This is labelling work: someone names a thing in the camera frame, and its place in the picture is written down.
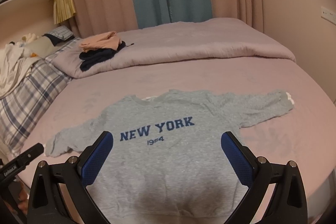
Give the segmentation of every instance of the pink bedsheet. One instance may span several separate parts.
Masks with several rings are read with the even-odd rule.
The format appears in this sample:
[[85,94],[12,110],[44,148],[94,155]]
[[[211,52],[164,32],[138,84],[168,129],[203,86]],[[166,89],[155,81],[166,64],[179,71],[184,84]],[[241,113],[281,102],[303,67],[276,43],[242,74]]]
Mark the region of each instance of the pink bedsheet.
[[[307,197],[336,165],[336,108],[333,103],[293,61],[259,57],[136,66],[73,80],[38,122],[22,151],[37,142],[46,143],[63,128],[97,116],[125,95],[145,98],[169,89],[207,89],[216,94],[267,93],[283,89],[292,95],[295,108],[283,117],[242,129],[241,135],[248,147],[256,156],[265,156],[270,162],[296,161]],[[64,162],[68,157],[40,156],[20,177],[31,185],[40,160],[54,164]]]

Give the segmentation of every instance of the gray sweatshirt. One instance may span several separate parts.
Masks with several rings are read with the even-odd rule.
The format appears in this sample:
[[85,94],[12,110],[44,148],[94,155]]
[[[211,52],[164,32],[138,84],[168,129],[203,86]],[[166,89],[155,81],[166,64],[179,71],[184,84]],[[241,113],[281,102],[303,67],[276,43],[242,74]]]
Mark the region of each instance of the gray sweatshirt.
[[158,223],[158,216],[226,219],[247,188],[221,149],[221,135],[279,117],[293,108],[283,91],[214,95],[170,90],[135,95],[51,138],[46,155],[81,152],[104,131],[114,147],[89,192],[111,223]]

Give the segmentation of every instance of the sweatshirt sleeve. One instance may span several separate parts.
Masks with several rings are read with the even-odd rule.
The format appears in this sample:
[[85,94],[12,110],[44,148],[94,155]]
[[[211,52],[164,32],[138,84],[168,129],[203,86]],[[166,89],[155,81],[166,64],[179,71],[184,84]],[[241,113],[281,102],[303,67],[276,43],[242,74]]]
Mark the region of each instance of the sweatshirt sleeve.
[[92,145],[103,132],[104,117],[106,115],[102,113],[98,118],[58,132],[48,140],[45,148],[46,156],[58,157],[70,150],[82,152],[87,146]]
[[221,112],[240,128],[280,117],[293,109],[293,100],[285,91],[277,90],[266,95],[221,95]]

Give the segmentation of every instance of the folded navy clothing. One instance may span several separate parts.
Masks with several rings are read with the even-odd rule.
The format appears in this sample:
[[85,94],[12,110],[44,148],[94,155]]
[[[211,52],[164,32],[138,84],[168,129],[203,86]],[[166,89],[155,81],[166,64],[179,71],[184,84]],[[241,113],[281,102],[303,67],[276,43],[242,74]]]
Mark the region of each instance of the folded navy clothing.
[[83,60],[82,64],[80,65],[81,71],[87,71],[93,65],[111,59],[117,52],[125,47],[126,44],[122,41],[116,51],[111,48],[100,48],[97,50],[90,50],[88,52],[80,53],[79,58]]

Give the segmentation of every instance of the white blanket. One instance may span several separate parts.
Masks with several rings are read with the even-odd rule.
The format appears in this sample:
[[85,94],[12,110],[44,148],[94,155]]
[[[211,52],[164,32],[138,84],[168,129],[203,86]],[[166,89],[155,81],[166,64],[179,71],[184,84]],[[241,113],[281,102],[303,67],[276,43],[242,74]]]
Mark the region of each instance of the white blanket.
[[0,99],[10,94],[40,57],[30,57],[25,47],[7,44],[0,52]]

